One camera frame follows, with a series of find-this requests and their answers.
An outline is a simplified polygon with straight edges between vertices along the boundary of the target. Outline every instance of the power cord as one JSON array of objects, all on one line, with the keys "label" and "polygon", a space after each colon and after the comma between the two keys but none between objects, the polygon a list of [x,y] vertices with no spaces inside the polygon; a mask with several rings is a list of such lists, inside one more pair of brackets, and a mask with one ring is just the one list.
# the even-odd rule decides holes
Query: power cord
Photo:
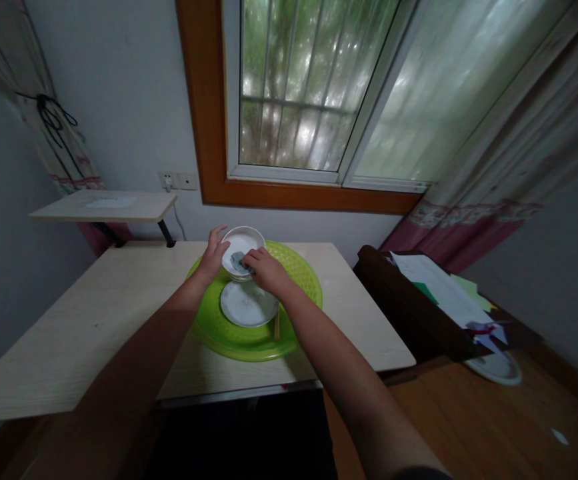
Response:
[{"label": "power cord", "polygon": [[[167,191],[167,193],[171,192],[171,179],[170,178],[166,178],[165,180],[167,186],[164,187],[165,190]],[[182,225],[182,222],[180,221],[180,217],[178,217],[177,215],[177,207],[175,206],[175,204],[177,203],[177,200],[175,200],[173,202],[173,214],[175,215],[175,221],[177,222],[178,226],[180,227],[180,230],[182,230],[182,238],[184,239],[184,241],[187,241],[187,234],[186,232],[184,232],[184,226]]]}]

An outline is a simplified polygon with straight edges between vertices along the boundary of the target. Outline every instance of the person's arm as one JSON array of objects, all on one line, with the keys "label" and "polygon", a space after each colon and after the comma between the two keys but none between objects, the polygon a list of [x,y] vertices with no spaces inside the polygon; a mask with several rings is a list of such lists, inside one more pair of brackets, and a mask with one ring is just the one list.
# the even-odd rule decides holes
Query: person's arm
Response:
[{"label": "person's arm", "polygon": [[346,424],[367,477],[391,479],[409,467],[446,472],[369,363],[266,250],[244,262],[261,288],[282,302],[318,378]]},{"label": "person's arm", "polygon": [[120,348],[75,410],[50,432],[27,479],[110,480],[169,373],[229,242],[211,231],[197,270]]}]

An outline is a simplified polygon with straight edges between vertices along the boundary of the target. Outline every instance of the black cloth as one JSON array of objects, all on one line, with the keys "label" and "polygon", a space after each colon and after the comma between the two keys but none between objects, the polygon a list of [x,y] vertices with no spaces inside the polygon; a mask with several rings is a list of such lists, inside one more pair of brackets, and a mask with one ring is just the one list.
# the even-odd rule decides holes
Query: black cloth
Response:
[{"label": "black cloth", "polygon": [[451,477],[429,467],[412,467],[398,473],[393,480],[451,480]]},{"label": "black cloth", "polygon": [[320,390],[171,410],[145,479],[336,479]]}]

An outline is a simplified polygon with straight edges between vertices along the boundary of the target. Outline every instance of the pink curtain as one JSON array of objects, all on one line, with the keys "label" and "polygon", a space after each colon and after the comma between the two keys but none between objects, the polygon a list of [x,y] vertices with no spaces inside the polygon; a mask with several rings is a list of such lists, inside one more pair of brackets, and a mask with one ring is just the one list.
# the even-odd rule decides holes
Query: pink curtain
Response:
[{"label": "pink curtain", "polygon": [[[62,196],[106,186],[91,162],[77,122],[55,99],[51,76],[23,0],[0,1],[0,91],[18,107],[39,160]],[[111,242],[88,223],[78,225],[96,255]],[[124,239],[124,223],[111,225]]]},{"label": "pink curtain", "polygon": [[381,249],[421,250],[446,270],[459,273],[518,230],[542,207],[502,201],[496,205],[448,209],[422,200]]},{"label": "pink curtain", "polygon": [[576,178],[578,35],[484,153],[454,159],[381,250],[420,250],[459,273]]}]

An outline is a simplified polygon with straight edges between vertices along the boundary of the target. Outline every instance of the window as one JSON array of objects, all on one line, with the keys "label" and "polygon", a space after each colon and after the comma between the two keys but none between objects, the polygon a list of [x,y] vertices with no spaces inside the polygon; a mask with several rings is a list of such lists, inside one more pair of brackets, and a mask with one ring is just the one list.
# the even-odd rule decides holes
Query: window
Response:
[{"label": "window", "polygon": [[578,30],[567,0],[177,6],[204,202],[252,207],[407,213]]}]

